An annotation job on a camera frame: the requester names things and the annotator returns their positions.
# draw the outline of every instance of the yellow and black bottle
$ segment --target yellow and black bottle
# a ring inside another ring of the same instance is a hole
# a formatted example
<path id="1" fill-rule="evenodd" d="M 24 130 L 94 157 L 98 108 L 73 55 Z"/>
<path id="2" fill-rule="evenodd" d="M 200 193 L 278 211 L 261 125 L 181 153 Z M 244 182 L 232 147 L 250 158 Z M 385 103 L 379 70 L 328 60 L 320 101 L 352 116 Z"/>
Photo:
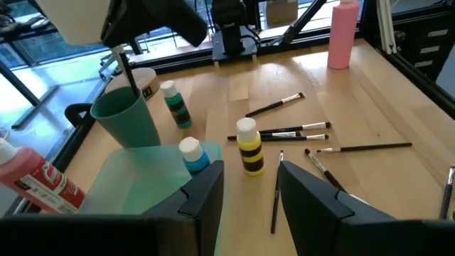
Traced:
<path id="1" fill-rule="evenodd" d="M 264 173 L 261 135 L 257 131 L 256 121 L 245 117 L 237 121 L 237 144 L 240 148 L 243 168 L 249 176 Z"/>

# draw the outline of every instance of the bottle label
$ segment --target bottle label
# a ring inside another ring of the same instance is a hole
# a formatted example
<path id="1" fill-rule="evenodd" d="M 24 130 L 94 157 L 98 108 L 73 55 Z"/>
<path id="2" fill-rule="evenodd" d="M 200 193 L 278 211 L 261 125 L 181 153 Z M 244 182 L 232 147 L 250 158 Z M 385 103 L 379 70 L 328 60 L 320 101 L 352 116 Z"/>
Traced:
<path id="1" fill-rule="evenodd" d="M 15 184 L 59 213 L 77 212 L 85 194 L 44 159 Z"/>

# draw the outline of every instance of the wooden table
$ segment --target wooden table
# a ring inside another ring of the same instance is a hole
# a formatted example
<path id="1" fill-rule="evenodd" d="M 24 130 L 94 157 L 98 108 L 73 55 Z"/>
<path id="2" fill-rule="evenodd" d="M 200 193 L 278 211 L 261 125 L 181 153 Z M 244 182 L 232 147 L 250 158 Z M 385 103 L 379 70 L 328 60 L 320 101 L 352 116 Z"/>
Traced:
<path id="1" fill-rule="evenodd" d="M 175 80 L 193 118 L 178 129 L 163 95 L 148 102 L 163 144 L 187 136 L 218 142 L 225 160 L 222 255 L 295 255 L 280 204 L 277 232 L 270 234 L 280 149 L 284 158 L 323 176 L 304 149 L 412 142 L 412 148 L 324 154 L 320 160 L 344 188 L 399 219 L 437 218 L 449 166 L 455 163 L 455 122 L 364 40 L 357 40 L 350 68 L 329 70 L 326 46 L 257 59 L 258 63 L 204 67 L 160 75 Z M 260 129 L 330 121 L 327 142 L 265 142 L 264 175 L 243 174 L 235 123 L 245 113 L 297 92 L 306 98 L 257 116 Z M 109 154 L 120 146 L 95 124 L 66 174 L 88 190 Z M 455 210 L 452 199 L 450 211 Z"/>

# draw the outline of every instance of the cup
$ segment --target cup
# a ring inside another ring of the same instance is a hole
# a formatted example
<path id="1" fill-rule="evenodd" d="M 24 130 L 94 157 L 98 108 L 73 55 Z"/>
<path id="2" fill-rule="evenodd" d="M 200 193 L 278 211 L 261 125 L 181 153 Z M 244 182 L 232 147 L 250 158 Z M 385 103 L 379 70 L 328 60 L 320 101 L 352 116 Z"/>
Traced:
<path id="1" fill-rule="evenodd" d="M 137 90 L 138 97 L 130 87 L 121 87 L 101 96 L 94 104 L 70 105 L 65 116 L 76 127 L 87 119 L 80 113 L 90 113 L 124 148 L 159 146 L 158 131 L 144 96 Z"/>

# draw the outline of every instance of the white bottle cap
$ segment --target white bottle cap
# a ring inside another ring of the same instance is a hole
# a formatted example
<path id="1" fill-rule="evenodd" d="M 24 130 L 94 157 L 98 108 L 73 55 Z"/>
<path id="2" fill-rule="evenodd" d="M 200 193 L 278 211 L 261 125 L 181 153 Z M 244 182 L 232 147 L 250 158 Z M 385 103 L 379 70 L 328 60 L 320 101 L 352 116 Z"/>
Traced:
<path id="1" fill-rule="evenodd" d="M 178 145 L 178 149 L 183 155 L 183 159 L 189 162 L 199 160 L 203 155 L 202 147 L 197 139 L 186 137 Z"/>
<path id="2" fill-rule="evenodd" d="M 256 121 L 249 117 L 238 120 L 237 136 L 242 142 L 253 142 L 257 136 Z"/>
<path id="3" fill-rule="evenodd" d="M 174 81 L 166 81 L 160 85 L 164 97 L 174 97 L 177 95 L 176 83 Z"/>
<path id="4" fill-rule="evenodd" d="M 6 140 L 0 138 L 0 165 L 11 160 L 17 153 L 17 149 Z"/>

